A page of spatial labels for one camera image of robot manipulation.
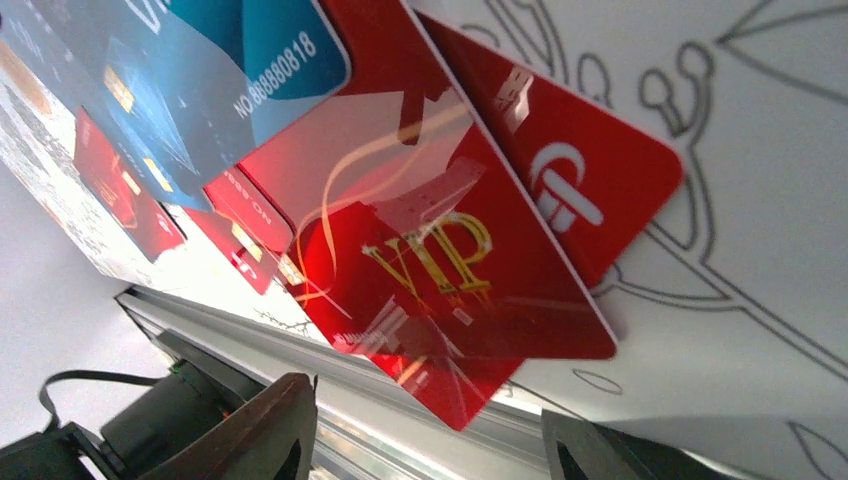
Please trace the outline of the blue card left pile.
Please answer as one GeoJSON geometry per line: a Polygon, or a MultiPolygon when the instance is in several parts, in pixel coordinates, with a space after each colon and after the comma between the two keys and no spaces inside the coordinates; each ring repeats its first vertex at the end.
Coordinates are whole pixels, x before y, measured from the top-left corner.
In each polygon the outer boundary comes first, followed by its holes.
{"type": "Polygon", "coordinates": [[[315,1],[5,1],[3,37],[160,201],[205,187],[344,86],[315,1]]]}

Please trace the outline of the floral patterned table mat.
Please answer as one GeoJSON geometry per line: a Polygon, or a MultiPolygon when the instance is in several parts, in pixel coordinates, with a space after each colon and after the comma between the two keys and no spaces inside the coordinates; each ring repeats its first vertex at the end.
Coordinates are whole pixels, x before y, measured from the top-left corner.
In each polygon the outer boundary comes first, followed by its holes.
{"type": "MultiPolygon", "coordinates": [[[[617,350],[605,360],[524,358],[473,420],[495,406],[529,413],[544,447],[549,410],[679,449],[724,479],[845,478],[846,3],[402,2],[417,19],[425,13],[609,110],[670,146],[684,167],[679,189],[589,287],[480,117],[617,350]]],[[[337,349],[303,310],[291,292],[303,278],[288,250],[258,294],[189,207],[156,199],[107,137],[186,237],[148,261],[73,166],[77,111],[10,47],[2,25],[1,68],[2,162],[97,270],[379,369],[368,359],[379,353],[337,349]]],[[[212,429],[275,381],[258,382],[131,318],[175,360],[174,374],[196,366],[202,415],[218,415],[212,429]]],[[[321,453],[323,432],[317,405],[320,470],[400,477],[336,437],[321,453]]]]}

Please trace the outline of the red VIP card gold text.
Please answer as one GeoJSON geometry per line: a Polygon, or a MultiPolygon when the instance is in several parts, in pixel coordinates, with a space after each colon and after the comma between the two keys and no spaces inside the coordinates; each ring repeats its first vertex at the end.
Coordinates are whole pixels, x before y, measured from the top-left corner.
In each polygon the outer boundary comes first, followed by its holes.
{"type": "Polygon", "coordinates": [[[600,359],[611,328],[402,1],[326,1],[349,82],[241,162],[339,350],[600,359]]]}

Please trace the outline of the red VIP card front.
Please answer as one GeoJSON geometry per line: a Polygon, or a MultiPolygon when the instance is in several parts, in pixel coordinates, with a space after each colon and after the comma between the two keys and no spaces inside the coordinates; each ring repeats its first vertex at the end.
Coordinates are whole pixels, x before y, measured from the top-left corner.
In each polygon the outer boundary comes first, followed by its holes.
{"type": "Polygon", "coordinates": [[[524,363],[522,359],[418,358],[370,355],[368,359],[445,425],[461,431],[524,363]]]}

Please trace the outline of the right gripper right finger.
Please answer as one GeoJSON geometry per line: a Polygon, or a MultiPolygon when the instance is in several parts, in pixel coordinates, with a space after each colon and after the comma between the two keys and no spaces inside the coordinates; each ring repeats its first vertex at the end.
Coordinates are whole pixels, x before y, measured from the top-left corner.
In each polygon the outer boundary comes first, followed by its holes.
{"type": "Polygon", "coordinates": [[[697,480],[726,476],[679,449],[544,410],[543,443],[553,479],[697,480]]]}

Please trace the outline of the aluminium mounting rail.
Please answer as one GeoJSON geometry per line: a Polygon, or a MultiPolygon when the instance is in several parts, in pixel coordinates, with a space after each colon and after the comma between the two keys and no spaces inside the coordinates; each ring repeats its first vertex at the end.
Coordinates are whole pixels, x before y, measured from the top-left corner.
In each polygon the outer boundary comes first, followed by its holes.
{"type": "Polygon", "coordinates": [[[367,360],[229,312],[155,291],[131,288],[116,298],[139,326],[172,335],[269,384],[288,372],[317,379],[317,440],[363,452],[391,473],[413,479],[547,479],[536,416],[488,407],[452,430],[367,360]]]}

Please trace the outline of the red card white logo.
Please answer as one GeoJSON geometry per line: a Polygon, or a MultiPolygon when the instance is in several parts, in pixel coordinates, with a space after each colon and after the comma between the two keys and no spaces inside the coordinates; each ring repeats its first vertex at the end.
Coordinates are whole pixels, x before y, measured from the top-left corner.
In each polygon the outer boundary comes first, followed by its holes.
{"type": "Polygon", "coordinates": [[[679,189],[680,156],[468,35],[419,18],[581,279],[599,286],[679,189]]]}

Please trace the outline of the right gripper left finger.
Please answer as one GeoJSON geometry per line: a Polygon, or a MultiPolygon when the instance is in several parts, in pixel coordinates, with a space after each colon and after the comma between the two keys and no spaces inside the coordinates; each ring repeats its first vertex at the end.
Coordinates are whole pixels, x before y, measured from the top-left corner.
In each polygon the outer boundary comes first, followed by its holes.
{"type": "Polygon", "coordinates": [[[317,405],[312,379],[287,373],[144,479],[307,479],[317,405]]]}

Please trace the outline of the red card numbered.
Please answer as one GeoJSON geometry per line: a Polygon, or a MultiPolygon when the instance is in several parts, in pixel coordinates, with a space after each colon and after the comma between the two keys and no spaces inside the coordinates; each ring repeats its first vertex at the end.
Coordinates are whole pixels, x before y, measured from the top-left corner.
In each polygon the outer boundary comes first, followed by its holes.
{"type": "Polygon", "coordinates": [[[293,230],[251,179],[232,167],[203,188],[210,212],[187,208],[188,217],[260,295],[277,276],[293,230]]]}

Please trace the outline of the red card left pile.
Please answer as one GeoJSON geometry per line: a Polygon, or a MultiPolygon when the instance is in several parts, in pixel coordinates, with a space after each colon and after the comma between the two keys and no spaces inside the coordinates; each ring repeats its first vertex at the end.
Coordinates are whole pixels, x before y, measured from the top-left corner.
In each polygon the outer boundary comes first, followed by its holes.
{"type": "Polygon", "coordinates": [[[183,245],[181,228],[130,171],[86,110],[77,110],[75,127],[73,166],[82,183],[145,258],[154,262],[183,245]]]}

